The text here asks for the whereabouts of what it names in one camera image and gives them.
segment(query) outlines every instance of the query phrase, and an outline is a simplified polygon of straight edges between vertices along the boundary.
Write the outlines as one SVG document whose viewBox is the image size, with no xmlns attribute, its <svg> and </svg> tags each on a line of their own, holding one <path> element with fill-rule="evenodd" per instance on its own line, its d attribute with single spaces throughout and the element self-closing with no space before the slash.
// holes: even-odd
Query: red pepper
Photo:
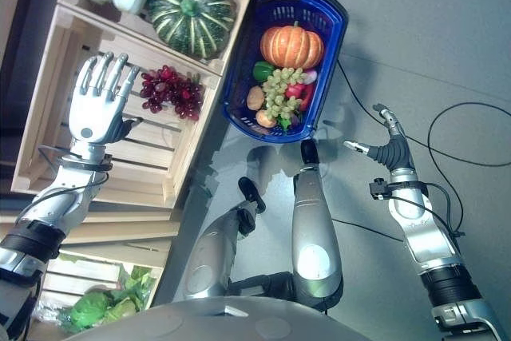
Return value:
<svg viewBox="0 0 511 341">
<path fill-rule="evenodd" d="M 302 95 L 302 91 L 305 88 L 305 85 L 302 83 L 296 83 L 294 85 L 288 85 L 286 89 L 286 97 L 291 98 L 291 96 L 296 97 L 297 99 L 300 99 L 300 96 Z"/>
<path fill-rule="evenodd" d="M 300 103 L 299 110 L 305 112 L 307 108 L 309 108 L 309 104 L 311 103 L 312 97 L 314 96 L 314 83 L 307 84 L 303 88 L 302 92 L 302 102 Z"/>
</svg>

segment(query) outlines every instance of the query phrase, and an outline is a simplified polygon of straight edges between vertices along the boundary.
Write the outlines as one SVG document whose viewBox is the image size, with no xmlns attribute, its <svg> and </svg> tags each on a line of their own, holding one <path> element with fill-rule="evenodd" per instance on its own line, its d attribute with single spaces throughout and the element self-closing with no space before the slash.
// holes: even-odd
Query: green grapes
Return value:
<svg viewBox="0 0 511 341">
<path fill-rule="evenodd" d="M 280 117 L 284 120 L 291 119 L 291 115 L 299 108 L 300 99 L 285 96 L 287 87 L 301 82 L 307 75 L 303 69 L 282 68 L 273 71 L 263 83 L 263 91 L 266 102 L 266 117 L 275 119 Z"/>
</svg>

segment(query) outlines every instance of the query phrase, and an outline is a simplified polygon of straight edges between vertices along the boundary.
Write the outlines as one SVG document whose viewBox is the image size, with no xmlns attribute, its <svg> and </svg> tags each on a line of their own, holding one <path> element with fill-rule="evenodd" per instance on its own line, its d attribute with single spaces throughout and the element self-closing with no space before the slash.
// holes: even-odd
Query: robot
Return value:
<svg viewBox="0 0 511 341">
<path fill-rule="evenodd" d="M 0 340 L 17 339 L 38 299 L 41 277 L 61 242 L 78 226 L 90 201 L 108 180 L 112 168 L 108 143 L 121 140 L 141 119 L 122 120 L 122 110 L 139 71 L 132 67 L 117 88 L 128 60 L 122 54 L 106 77 L 113 54 L 90 58 L 77 77 L 69 115 L 73 134 L 55 181 L 35 196 L 0 242 Z M 457 245 L 439 227 L 426 186 L 418 180 L 406 136 L 384 105 L 375 109 L 390 134 L 376 147 L 346 141 L 344 145 L 385 165 L 390 183 L 370 184 L 375 199 L 389 200 L 406 246 L 429 293 L 432 316 L 443 339 L 509 341 L 503 327 L 472 283 Z M 339 246 L 323 195 L 319 158 L 313 140 L 302 142 L 303 167 L 294 178 L 292 225 L 293 272 L 230 280 L 236 242 L 255 229 L 265 204 L 255 185 L 239 180 L 245 200 L 215 220 L 200 236 L 185 272 L 186 300 L 151 308 L 137 315 L 72 337 L 72 340 L 293 339 L 322 336 L 367 341 L 321 313 L 343 294 Z"/>
</svg>

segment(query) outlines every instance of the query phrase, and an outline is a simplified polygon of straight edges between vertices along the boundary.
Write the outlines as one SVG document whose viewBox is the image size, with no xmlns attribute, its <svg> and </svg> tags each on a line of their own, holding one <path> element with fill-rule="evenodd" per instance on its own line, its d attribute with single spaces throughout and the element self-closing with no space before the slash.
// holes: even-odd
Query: blue basket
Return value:
<svg viewBox="0 0 511 341">
<path fill-rule="evenodd" d="M 256 122 L 256 112 L 247 108 L 248 90 L 257 84 L 252 68 L 264 60 L 259 41 L 265 30 L 273 26 L 289 26 L 298 21 L 305 30 L 314 31 L 325 44 L 323 60 L 316 69 L 318 79 L 311 104 L 303 113 L 302 122 L 284 132 L 279 126 L 271 129 Z M 315 131 L 328 87 L 334 74 L 344 32 L 347 13 L 335 0 L 251 0 L 232 53 L 225 77 L 224 114 L 243 133 L 271 143 L 290 143 L 311 137 Z"/>
</svg>

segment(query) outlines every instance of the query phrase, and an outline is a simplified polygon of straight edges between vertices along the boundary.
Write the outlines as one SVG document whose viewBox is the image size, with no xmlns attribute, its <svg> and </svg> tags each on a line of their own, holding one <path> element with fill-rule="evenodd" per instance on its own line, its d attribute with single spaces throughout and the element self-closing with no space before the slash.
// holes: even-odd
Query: red grapes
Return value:
<svg viewBox="0 0 511 341">
<path fill-rule="evenodd" d="M 162 103 L 170 102 L 181 119 L 199 120 L 204 92 L 201 84 L 180 77 L 176 70 L 168 65 L 143 73 L 142 78 L 144 81 L 141 97 L 148 99 L 142 104 L 143 109 L 158 113 L 163 109 Z"/>
</svg>

